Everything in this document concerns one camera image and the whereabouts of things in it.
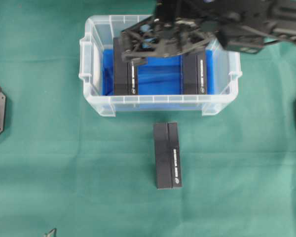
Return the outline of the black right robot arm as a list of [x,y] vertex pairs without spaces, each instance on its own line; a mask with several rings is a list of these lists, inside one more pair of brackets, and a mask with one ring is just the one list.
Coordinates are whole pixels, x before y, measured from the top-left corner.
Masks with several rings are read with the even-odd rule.
[[135,65],[195,53],[212,40],[247,54],[280,42],[296,45],[296,0],[158,0],[153,15],[119,38],[122,59]]

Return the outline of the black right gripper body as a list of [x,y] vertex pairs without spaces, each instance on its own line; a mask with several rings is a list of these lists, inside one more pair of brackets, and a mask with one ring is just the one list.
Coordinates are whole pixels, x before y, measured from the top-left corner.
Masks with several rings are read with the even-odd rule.
[[198,52],[214,39],[217,0],[158,0],[153,15],[120,33],[123,61]]

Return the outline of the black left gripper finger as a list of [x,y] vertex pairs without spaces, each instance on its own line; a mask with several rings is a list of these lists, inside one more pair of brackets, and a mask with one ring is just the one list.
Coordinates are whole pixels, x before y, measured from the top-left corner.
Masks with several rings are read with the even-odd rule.
[[57,229],[53,228],[49,232],[44,234],[44,237],[56,237],[57,236]]

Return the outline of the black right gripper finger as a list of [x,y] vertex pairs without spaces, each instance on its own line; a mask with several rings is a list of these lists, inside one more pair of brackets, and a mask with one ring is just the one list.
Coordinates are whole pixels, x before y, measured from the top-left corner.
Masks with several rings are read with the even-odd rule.
[[142,66],[147,64],[147,59],[146,58],[133,58],[131,60],[131,63],[133,66]]

